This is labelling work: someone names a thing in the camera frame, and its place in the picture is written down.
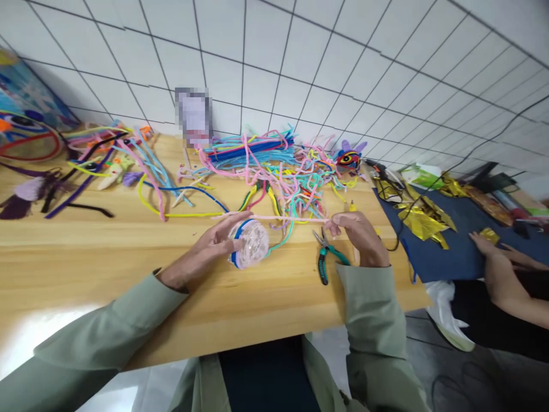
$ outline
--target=dark blue cloth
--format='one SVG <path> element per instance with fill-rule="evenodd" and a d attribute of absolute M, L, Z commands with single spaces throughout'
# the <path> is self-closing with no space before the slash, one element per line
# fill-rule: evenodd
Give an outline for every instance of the dark blue cloth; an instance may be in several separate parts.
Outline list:
<path fill-rule="evenodd" d="M 501 237 L 501 243 L 514 247 L 538 262 L 549 264 L 549 236 L 536 232 L 530 225 L 527 225 L 530 239 L 524 239 L 512 228 L 500 226 L 468 197 L 447 197 L 437 191 L 430 192 L 427 197 L 450 215 L 456 224 L 457 233 L 452 229 L 442 232 L 450 247 L 449 250 L 443 250 L 437 242 L 422 241 L 408 227 L 404 227 L 401 238 L 406 239 L 410 261 L 423 282 L 484 277 L 484 259 L 468 234 L 480 232 L 485 227 L 492 228 Z M 398 214 L 401 210 L 378 199 L 391 225 L 398 231 Z"/>
<path fill-rule="evenodd" d="M 303 361 L 301 335 L 218 356 L 232 412 L 320 412 Z"/>

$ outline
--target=pipe cleaner mask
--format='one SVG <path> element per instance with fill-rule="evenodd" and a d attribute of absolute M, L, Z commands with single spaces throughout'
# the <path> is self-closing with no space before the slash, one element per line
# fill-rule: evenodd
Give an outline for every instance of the pipe cleaner mask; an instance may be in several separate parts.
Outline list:
<path fill-rule="evenodd" d="M 360 169 L 361 151 L 366 147 L 368 142 L 359 144 L 355 149 L 351 149 L 351 145 L 347 140 L 341 142 L 341 150 L 336 154 L 337 171 L 340 173 L 355 172 Z"/>

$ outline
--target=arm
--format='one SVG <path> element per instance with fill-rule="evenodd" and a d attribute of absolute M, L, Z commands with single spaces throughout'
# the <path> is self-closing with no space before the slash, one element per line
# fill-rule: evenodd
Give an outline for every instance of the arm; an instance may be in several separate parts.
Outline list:
<path fill-rule="evenodd" d="M 68 324 L 0 382 L 1 410 L 74 411 L 107 384 L 188 296 L 185 284 L 220 256 L 242 247 L 225 240 L 250 212 L 208 229 L 157 277 L 150 275 L 113 303 Z"/>
<path fill-rule="evenodd" d="M 549 302 L 530 297 L 505 252 L 478 234 L 470 234 L 486 257 L 485 280 L 493 304 L 516 318 L 549 329 Z"/>
<path fill-rule="evenodd" d="M 337 266 L 345 289 L 352 397 L 372 411 L 428 411 L 425 392 L 406 359 L 406 322 L 387 250 L 362 213 L 335 215 L 327 227 L 338 235 L 334 225 L 345 227 L 360 252 L 361 267 Z"/>

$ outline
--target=person's left hand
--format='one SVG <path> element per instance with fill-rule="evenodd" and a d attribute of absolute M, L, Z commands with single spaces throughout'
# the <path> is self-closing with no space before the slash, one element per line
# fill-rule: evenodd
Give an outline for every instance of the person's left hand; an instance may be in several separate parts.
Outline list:
<path fill-rule="evenodd" d="M 495 254 L 502 255 L 501 249 L 496 248 L 494 244 L 492 244 L 492 242 L 483 238 L 477 232 L 469 233 L 469 237 L 473 242 L 475 242 L 476 246 L 479 249 L 479 252 L 482 253 L 484 256 Z"/>
<path fill-rule="evenodd" d="M 191 279 L 199 278 L 217 258 L 239 250 L 243 240 L 227 239 L 231 228 L 252 215 L 240 212 L 210 227 L 187 253 L 163 270 L 157 279 L 171 289 L 180 290 Z"/>

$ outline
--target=person's right hand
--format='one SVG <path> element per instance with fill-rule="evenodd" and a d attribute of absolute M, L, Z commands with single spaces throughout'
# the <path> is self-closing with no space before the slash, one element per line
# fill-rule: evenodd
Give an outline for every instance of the person's right hand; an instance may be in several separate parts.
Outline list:
<path fill-rule="evenodd" d="M 517 270 L 549 270 L 549 267 L 543 263 L 537 262 L 528 255 L 525 255 L 522 252 L 519 252 L 514 247 L 509 246 L 508 244 L 502 243 L 504 248 L 508 250 L 501 249 L 501 252 L 507 256 L 507 258 L 514 263 L 513 267 Z"/>
<path fill-rule="evenodd" d="M 383 246 L 376 230 L 362 212 L 337 213 L 326 223 L 326 230 L 332 236 L 341 235 L 340 227 L 345 228 L 349 240 L 360 252 L 362 267 L 388 267 L 389 252 Z"/>

